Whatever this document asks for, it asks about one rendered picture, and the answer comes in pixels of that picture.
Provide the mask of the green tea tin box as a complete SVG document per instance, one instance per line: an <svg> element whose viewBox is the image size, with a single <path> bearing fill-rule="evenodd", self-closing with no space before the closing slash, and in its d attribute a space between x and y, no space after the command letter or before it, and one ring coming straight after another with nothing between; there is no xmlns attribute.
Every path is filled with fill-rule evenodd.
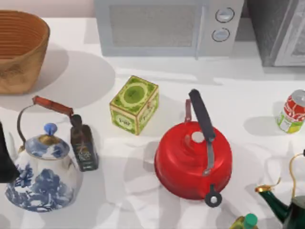
<svg viewBox="0 0 305 229"><path fill-rule="evenodd" d="M159 86L132 75L110 102L112 123L139 135L159 106Z"/></svg>

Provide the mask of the red kettle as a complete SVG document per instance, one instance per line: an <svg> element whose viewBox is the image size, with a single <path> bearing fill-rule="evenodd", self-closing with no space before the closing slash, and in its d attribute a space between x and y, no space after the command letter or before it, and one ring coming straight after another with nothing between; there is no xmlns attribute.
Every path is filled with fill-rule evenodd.
<svg viewBox="0 0 305 229"><path fill-rule="evenodd" d="M161 138L154 158L159 181L176 196L204 200L214 208L232 173L233 154L226 137L213 127L198 90L185 101L185 120Z"/></svg>

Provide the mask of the dark olive oil bottle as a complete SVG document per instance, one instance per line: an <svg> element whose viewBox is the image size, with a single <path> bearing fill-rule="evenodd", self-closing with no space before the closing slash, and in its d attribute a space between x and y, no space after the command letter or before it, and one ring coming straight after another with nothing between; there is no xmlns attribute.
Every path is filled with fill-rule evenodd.
<svg viewBox="0 0 305 229"><path fill-rule="evenodd" d="M81 172L93 171L99 167L99 159L96 152L91 128L82 123L78 114L70 117L71 122L71 146Z"/></svg>

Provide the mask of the pale microwave oven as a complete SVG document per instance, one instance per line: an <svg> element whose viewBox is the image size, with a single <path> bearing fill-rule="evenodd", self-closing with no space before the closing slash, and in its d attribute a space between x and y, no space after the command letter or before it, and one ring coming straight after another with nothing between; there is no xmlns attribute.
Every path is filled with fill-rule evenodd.
<svg viewBox="0 0 305 229"><path fill-rule="evenodd" d="M230 55L244 0L95 0L95 17L104 56ZM220 23L219 9L232 8L234 17ZM212 39L227 28L224 42Z"/></svg>

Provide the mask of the microwave knob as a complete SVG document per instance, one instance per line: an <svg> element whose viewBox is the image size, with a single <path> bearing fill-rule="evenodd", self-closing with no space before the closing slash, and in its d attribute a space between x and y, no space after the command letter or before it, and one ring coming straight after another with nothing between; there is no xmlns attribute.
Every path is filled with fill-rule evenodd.
<svg viewBox="0 0 305 229"><path fill-rule="evenodd" d="M219 9L216 14L215 18L220 23L228 23L234 17L234 10L232 8L223 8Z"/></svg>
<svg viewBox="0 0 305 229"><path fill-rule="evenodd" d="M224 42L228 40L229 37L230 37L230 31L227 28L220 28L214 30L212 33L212 39L215 42Z"/></svg>

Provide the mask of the blue and white teapot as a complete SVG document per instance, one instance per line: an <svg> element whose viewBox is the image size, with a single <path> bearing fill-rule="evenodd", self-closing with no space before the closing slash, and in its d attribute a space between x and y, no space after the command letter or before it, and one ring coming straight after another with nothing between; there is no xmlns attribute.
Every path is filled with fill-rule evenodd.
<svg viewBox="0 0 305 229"><path fill-rule="evenodd" d="M26 139L21 131L20 111L17 131L22 140L13 165L18 171L5 189L7 200L32 212L64 208L74 200L80 173L69 156L67 142L56 136L57 125L47 123L44 133Z"/></svg>

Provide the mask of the red and green can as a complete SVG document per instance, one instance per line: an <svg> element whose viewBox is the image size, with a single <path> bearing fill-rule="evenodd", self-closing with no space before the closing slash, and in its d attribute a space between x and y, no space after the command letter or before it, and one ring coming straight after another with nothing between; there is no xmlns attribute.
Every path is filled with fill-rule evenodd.
<svg viewBox="0 0 305 229"><path fill-rule="evenodd" d="M298 89L287 98L277 117L277 125L288 134L298 132L305 120L305 90Z"/></svg>

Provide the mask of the yellow bottle with green cap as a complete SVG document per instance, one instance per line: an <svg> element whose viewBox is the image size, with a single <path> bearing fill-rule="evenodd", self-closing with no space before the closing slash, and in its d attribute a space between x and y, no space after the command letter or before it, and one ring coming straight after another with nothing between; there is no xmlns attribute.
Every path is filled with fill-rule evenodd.
<svg viewBox="0 0 305 229"><path fill-rule="evenodd" d="M229 229L258 229L257 221L257 216L249 213L238 217Z"/></svg>

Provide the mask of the brown woven basket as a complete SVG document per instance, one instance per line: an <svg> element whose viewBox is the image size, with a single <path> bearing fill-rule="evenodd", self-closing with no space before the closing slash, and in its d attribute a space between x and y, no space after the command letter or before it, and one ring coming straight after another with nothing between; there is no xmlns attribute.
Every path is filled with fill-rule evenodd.
<svg viewBox="0 0 305 229"><path fill-rule="evenodd" d="M50 37L40 17L0 10L0 94L24 94L38 80Z"/></svg>

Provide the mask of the dark green teapot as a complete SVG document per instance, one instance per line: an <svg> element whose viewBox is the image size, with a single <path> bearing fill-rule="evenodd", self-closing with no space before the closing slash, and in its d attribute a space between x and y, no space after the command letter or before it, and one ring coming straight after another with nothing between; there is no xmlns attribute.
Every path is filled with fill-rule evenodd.
<svg viewBox="0 0 305 229"><path fill-rule="evenodd" d="M267 202L276 218L282 223L282 229L305 229L305 195L295 195L296 179L293 174L293 161L298 156L305 157L305 150L303 150L303 153L292 157L289 162L289 173L293 181L292 197L289 205L284 204L272 193L275 185L261 185L255 188L255 192Z"/></svg>

